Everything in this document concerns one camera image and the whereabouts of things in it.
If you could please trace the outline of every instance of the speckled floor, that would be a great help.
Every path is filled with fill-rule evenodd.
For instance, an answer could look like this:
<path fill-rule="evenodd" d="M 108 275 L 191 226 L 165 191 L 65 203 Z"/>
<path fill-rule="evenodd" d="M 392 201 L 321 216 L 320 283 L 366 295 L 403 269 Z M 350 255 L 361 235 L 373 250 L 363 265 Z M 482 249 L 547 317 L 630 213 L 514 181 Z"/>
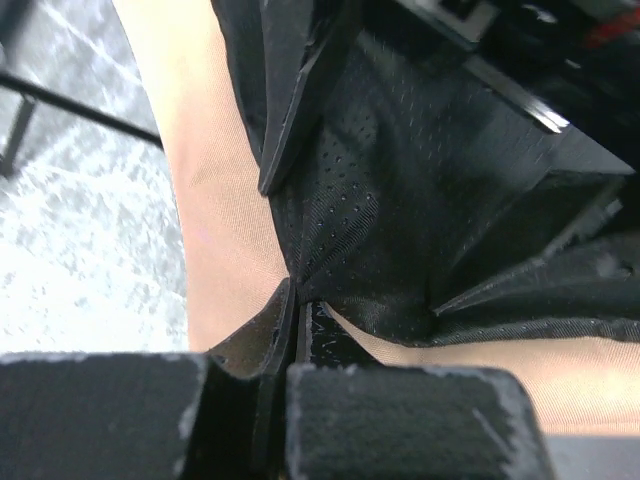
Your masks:
<path fill-rule="evenodd" d="M 36 1 L 17 75 L 155 130 L 109 0 Z M 0 144 L 19 97 L 0 91 Z M 38 105 L 0 179 L 0 352 L 187 348 L 182 237 L 163 153 Z"/>

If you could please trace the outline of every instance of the black perforated fabric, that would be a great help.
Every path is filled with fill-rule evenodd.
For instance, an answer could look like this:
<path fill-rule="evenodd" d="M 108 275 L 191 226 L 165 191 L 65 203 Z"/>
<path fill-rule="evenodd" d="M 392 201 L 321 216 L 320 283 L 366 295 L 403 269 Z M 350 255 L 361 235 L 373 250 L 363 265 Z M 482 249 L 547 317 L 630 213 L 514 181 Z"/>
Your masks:
<path fill-rule="evenodd" d="M 241 9 L 234 6 L 238 3 Z M 223 17 L 234 88 L 260 162 L 266 103 L 260 95 L 264 74 L 254 73 L 264 68 L 258 61 L 262 46 L 253 33 L 244 35 L 259 24 L 258 1 L 219 0 L 214 7 Z M 270 197 L 300 301 L 326 301 L 364 331 L 407 345 L 503 338 L 514 325 L 529 325 L 538 317 L 551 325 L 529 328 L 539 337 L 584 335 L 588 316 L 584 309 L 573 314 L 571 301 L 557 314 L 553 309 L 530 314 L 526 307 L 514 312 L 513 305 L 504 311 L 489 305 L 470 310 L 476 312 L 470 315 L 443 306 L 530 261 L 530 255 L 546 251 L 553 241 L 557 248 L 548 255 L 562 252 L 575 240 L 563 235 L 576 227 L 585 210 L 593 209 L 596 217 L 602 213 L 606 224 L 606 212 L 615 216 L 612 205 L 625 179 L 612 175 L 584 180 L 587 195 L 580 193 L 570 202 L 559 197 L 564 217 L 558 221 L 546 221 L 553 216 L 547 213 L 550 206 L 554 209 L 553 202 L 544 199 L 553 197 L 543 192 L 540 208 L 545 211 L 536 210 L 537 200 L 524 210 L 532 233 L 542 232 L 529 242 L 521 216 L 515 215 L 520 223 L 511 228 L 508 213 L 544 186 L 559 160 L 580 170 L 585 160 L 584 151 L 576 148 L 580 134 L 542 133 L 462 69 L 434 67 L 429 59 L 438 49 L 421 47 L 424 44 L 412 37 L 428 41 L 433 34 L 394 2 L 367 4 L 365 30 L 317 129 L 283 188 Z M 584 137 L 577 143 L 603 160 L 611 158 Z M 582 181 L 580 177 L 574 183 Z M 594 203 L 594 198 L 601 201 Z M 506 226 L 500 222 L 504 218 Z M 593 233 L 578 235 L 578 241 Z M 489 247 L 482 243 L 487 238 Z M 510 248 L 519 242 L 526 244 L 524 253 Z M 487 251 L 495 256 L 494 269 L 473 257 Z M 486 270 L 465 271 L 479 264 Z M 637 286 L 635 277 L 630 281 Z M 544 295 L 539 298 L 546 302 Z M 636 303 L 633 300 L 624 315 L 613 312 L 613 320 L 636 318 Z M 606 317 L 607 312 L 600 309 L 599 315 Z M 629 325 L 625 323 L 623 339 L 639 339 L 637 322 Z"/>

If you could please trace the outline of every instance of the black metal bar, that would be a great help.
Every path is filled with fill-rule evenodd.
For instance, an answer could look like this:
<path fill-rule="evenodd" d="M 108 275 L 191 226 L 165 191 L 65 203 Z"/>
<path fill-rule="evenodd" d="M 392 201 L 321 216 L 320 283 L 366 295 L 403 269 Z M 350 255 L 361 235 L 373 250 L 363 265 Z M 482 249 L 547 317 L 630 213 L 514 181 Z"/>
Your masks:
<path fill-rule="evenodd" d="M 0 174 L 3 177 L 9 177 L 14 172 L 14 162 L 24 134 L 29 127 L 33 111 L 36 108 L 36 100 L 30 96 L 22 96 L 20 102 L 20 108 L 15 116 L 11 132 L 9 133 L 9 139 L 7 140 L 7 146 L 2 154 L 2 161 L 0 162 Z"/>
<path fill-rule="evenodd" d="M 90 120 L 104 127 L 131 135 L 162 148 L 160 136 L 153 132 L 144 130 L 111 115 L 99 112 L 93 108 L 83 105 L 82 103 L 72 100 L 71 98 L 59 95 L 26 80 L 15 77 L 10 73 L 0 71 L 0 87 L 8 88 L 9 90 L 13 90 L 14 92 L 18 92 L 22 95 L 31 96 L 37 101 L 46 103 L 47 105 L 60 108 L 86 120 Z"/>

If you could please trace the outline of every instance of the tan fabric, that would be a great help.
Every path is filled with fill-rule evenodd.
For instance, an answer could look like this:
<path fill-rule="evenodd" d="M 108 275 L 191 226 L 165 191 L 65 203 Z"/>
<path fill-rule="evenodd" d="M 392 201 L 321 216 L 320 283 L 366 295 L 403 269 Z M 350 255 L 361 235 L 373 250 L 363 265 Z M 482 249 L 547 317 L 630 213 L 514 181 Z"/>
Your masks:
<path fill-rule="evenodd" d="M 209 0 L 116 0 L 171 165 L 187 263 L 189 334 L 206 350 L 266 303 L 286 269 L 235 104 Z M 407 349 L 340 320 L 385 363 L 506 368 L 542 428 L 640 434 L 640 345 L 601 339 Z"/>

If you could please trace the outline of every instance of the red object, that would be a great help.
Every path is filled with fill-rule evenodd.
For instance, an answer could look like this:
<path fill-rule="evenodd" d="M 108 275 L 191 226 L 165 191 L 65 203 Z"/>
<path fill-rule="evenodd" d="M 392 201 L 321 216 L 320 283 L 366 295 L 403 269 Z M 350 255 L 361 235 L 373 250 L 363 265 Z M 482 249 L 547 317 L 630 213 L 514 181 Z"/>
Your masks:
<path fill-rule="evenodd" d="M 598 48 L 640 26 L 640 7 L 598 25 L 587 35 L 585 47 Z"/>

